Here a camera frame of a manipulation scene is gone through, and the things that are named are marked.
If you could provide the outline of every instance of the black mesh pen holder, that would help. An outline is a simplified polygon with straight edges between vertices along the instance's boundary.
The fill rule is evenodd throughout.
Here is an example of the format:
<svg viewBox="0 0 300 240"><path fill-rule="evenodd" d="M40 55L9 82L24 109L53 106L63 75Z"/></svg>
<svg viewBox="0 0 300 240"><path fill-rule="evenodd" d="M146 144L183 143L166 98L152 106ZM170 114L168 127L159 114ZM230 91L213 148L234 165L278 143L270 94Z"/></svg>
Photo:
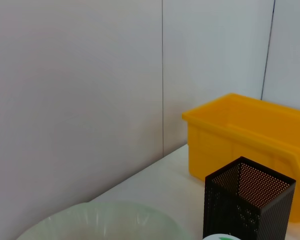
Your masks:
<svg viewBox="0 0 300 240"><path fill-rule="evenodd" d="M296 181L240 157L205 178L203 238L284 240Z"/></svg>

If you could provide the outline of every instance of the yellow plastic bin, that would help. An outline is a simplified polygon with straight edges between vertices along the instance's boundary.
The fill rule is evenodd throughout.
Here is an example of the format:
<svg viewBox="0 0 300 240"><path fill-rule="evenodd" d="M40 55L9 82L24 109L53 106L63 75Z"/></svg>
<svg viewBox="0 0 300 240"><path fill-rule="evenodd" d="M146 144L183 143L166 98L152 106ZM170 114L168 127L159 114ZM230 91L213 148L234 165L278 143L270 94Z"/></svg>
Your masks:
<svg viewBox="0 0 300 240"><path fill-rule="evenodd" d="M300 222L300 110L228 94L183 113L189 171L201 179L243 156L296 180L290 222Z"/></svg>

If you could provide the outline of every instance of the white lid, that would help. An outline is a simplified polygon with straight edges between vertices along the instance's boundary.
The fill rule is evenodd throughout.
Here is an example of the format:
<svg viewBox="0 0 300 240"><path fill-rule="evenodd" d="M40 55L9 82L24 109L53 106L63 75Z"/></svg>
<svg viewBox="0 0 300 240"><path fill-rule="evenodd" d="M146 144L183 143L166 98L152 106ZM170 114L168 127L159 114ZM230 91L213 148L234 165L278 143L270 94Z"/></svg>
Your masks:
<svg viewBox="0 0 300 240"><path fill-rule="evenodd" d="M214 235L207 236L204 240L240 240L240 239L226 234L214 234Z"/></svg>

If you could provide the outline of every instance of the pale green plastic bowl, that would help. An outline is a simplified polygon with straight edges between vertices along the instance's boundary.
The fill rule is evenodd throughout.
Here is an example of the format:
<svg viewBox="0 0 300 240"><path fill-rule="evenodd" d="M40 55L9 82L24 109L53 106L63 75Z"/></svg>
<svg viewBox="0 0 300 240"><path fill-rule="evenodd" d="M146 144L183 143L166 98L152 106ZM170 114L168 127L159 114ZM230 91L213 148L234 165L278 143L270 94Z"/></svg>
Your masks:
<svg viewBox="0 0 300 240"><path fill-rule="evenodd" d="M17 240L190 240L166 214L130 202L72 206L27 230Z"/></svg>

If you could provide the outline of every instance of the white table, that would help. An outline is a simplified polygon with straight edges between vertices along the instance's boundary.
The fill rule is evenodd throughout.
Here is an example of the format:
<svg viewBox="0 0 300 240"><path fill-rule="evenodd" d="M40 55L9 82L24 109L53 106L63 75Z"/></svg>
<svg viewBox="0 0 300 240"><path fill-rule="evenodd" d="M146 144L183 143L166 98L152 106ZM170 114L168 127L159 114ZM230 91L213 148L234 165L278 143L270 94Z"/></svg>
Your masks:
<svg viewBox="0 0 300 240"><path fill-rule="evenodd" d="M171 216L194 240L202 240L204 183L189 174L185 145L93 201L131 201ZM287 235L286 240L294 240Z"/></svg>

